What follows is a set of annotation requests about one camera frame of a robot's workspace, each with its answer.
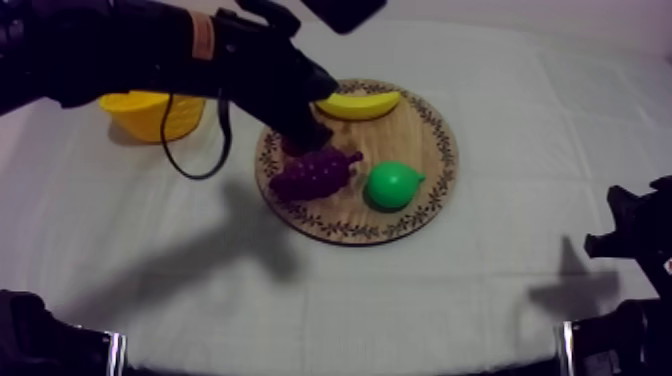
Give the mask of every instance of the round wooden tray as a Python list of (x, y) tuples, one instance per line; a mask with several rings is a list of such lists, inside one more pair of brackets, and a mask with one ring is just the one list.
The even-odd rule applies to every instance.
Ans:
[[(457, 176), (455, 137), (439, 112), (419, 96), (375, 80), (341, 80), (341, 94), (364, 95), (400, 91), (402, 100), (389, 114), (370, 121), (344, 121), (314, 110), (318, 121), (334, 130), (331, 145), (346, 155), (364, 154), (354, 176), (336, 194), (313, 201), (283, 203), (268, 188), (291, 157), (280, 147), (280, 135), (266, 128), (259, 138), (255, 175), (268, 205), (290, 226), (313, 238), (342, 245), (374, 245), (411, 234), (431, 221), (445, 204)], [(413, 201), (394, 213), (371, 209), (364, 188), (379, 162), (396, 160), (425, 174)]]

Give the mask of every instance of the white table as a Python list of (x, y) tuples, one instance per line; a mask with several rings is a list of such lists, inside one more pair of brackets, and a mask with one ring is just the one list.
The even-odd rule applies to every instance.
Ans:
[[(461, 158), (426, 228), (372, 249), (310, 240), (257, 193), (262, 125), (234, 110), (224, 170), (191, 182), (91, 104), (38, 102), (0, 127), (0, 286), (125, 332), (136, 364), (239, 375), (430, 374), (551, 354), (552, 325), (655, 293), (634, 262), (589, 261), (606, 190), (672, 173), (662, 60), (509, 31), (373, 21), (297, 44), (338, 78), (437, 107)], [(173, 144), (204, 170), (214, 106)]]

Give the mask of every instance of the green lemon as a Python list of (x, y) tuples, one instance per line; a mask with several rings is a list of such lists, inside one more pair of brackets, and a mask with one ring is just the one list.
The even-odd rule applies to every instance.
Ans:
[(366, 185), (366, 194), (384, 209), (400, 209), (408, 205), (418, 192), (425, 176), (395, 161), (376, 165)]

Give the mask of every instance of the purple grapes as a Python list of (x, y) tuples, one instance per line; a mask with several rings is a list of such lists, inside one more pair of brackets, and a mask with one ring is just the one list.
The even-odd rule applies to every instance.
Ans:
[(348, 185), (350, 165), (362, 159), (360, 152), (348, 157), (340, 150), (327, 147), (286, 165), (271, 179), (269, 187), (285, 202), (329, 197)]

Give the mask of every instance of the plastic banana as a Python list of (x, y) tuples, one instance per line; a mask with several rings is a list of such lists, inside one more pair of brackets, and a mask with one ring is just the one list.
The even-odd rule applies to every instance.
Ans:
[(392, 111), (400, 99), (401, 94), (398, 91), (365, 97), (332, 94), (328, 99), (315, 104), (322, 111), (338, 119), (369, 120)]

